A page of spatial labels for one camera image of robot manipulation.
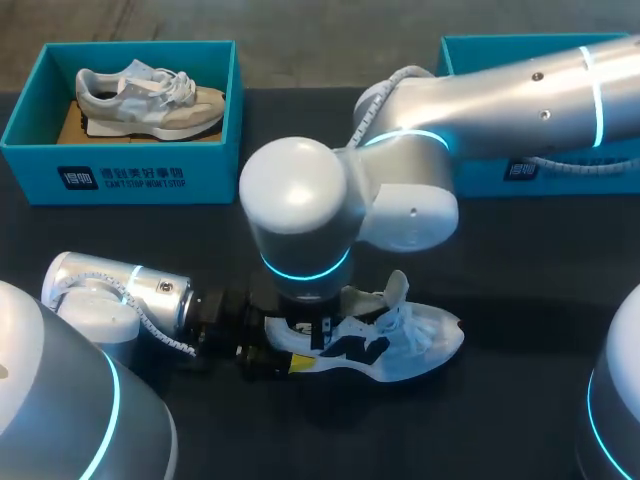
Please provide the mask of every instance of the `concrete floor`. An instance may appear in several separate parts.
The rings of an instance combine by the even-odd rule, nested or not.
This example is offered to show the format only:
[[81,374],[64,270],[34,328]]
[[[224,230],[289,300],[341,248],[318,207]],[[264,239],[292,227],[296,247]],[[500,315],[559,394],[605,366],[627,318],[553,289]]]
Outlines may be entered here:
[[450,34],[629,31],[638,0],[0,0],[0,91],[45,42],[234,39],[250,87],[367,85]]

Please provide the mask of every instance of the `yellow label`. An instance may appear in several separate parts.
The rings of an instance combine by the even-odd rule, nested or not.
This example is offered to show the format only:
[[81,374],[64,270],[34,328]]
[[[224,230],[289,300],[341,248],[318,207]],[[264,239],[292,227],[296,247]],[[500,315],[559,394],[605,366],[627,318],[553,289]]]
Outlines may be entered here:
[[313,367],[316,363],[316,359],[313,357],[305,357],[304,355],[296,355],[295,353],[291,357],[291,365],[289,366],[289,373],[302,372]]

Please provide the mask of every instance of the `sneaker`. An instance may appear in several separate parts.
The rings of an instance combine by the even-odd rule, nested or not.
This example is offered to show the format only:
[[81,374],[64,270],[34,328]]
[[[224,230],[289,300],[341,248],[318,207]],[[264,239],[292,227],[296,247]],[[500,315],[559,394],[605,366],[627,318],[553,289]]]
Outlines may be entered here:
[[76,98],[87,116],[87,135],[151,135],[185,140],[210,129],[224,115],[225,95],[196,86],[186,73],[153,69],[134,60],[120,73],[82,69]]
[[459,319],[439,308],[406,301],[409,282],[393,272],[382,293],[345,287],[339,324],[324,350],[311,350],[310,326],[291,327],[284,318],[265,319],[269,343],[296,358],[292,371],[321,372],[352,368],[378,382],[417,377],[449,360],[460,348],[464,333]]

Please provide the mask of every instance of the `teal shoe box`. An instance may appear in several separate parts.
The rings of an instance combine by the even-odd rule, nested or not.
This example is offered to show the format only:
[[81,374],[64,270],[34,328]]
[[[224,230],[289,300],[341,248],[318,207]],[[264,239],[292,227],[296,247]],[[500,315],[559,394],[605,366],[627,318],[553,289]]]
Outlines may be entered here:
[[[436,74],[463,75],[624,36],[625,33],[443,37]],[[640,157],[640,139],[546,157],[580,165],[617,163]],[[578,176],[541,169],[521,159],[460,161],[455,165],[454,182],[460,197],[640,193],[640,171]]]
[[[219,142],[56,145],[81,68],[115,73],[138,59],[226,93]],[[231,203],[243,89],[234,42],[47,44],[0,148],[32,205]]]

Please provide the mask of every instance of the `black tabletop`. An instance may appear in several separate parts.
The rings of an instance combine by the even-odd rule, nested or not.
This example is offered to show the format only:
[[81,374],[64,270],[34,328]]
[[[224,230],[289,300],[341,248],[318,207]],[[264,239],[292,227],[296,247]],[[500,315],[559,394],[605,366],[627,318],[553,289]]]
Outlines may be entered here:
[[[249,90],[242,159],[302,135],[346,143],[360,89]],[[0,130],[16,95],[0,95]],[[178,428],[177,480],[197,478],[567,479],[594,358],[640,283],[640,198],[461,200],[444,245],[411,255],[354,248],[354,284],[405,271],[413,300],[463,320],[465,344],[435,374],[394,387],[333,372],[244,382],[162,370]],[[71,250],[245,284],[260,268],[238,204],[30,208],[0,163],[0,278],[39,297]]]

